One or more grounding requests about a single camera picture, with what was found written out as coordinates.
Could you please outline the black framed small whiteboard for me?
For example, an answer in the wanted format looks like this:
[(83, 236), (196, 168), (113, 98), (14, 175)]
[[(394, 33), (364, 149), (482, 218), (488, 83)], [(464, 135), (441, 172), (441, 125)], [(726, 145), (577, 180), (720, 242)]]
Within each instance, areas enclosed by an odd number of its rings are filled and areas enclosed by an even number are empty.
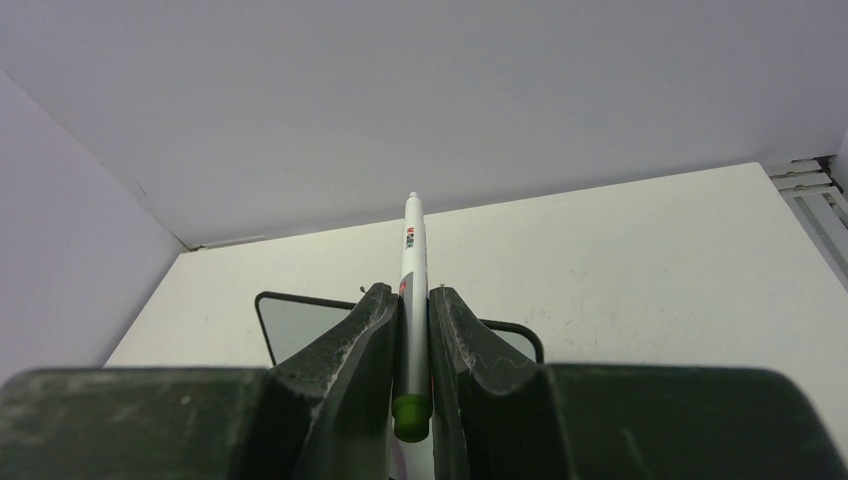
[[(276, 365), (344, 320), (355, 304), (266, 291), (255, 297), (254, 306), (272, 364)], [(528, 358), (536, 363), (544, 362), (542, 342), (526, 326), (480, 321)]]

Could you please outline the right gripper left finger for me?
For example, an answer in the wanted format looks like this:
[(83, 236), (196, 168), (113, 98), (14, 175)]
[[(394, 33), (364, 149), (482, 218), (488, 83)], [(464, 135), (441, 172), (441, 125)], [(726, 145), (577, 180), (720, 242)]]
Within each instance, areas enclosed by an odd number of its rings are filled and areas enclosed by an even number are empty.
[(244, 392), (231, 479), (386, 479), (398, 297), (373, 284), (347, 316), (270, 368), (234, 374)]

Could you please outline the white whiteboard marker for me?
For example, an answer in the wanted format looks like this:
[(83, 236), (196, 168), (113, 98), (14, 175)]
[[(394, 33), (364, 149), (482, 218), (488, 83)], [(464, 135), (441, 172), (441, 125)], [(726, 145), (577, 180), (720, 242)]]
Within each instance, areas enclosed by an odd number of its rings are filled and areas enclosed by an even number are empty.
[(423, 203), (412, 192), (404, 210), (398, 285), (399, 334), (391, 404), (395, 436), (405, 443), (418, 443), (428, 437), (433, 410), (428, 294)]

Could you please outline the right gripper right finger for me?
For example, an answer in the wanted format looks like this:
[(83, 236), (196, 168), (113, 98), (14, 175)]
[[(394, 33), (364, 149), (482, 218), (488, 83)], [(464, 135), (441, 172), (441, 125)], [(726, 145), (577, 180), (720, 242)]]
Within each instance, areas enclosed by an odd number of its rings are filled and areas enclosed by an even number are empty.
[(572, 479), (553, 375), (485, 326), (452, 287), (429, 293), (438, 479)]

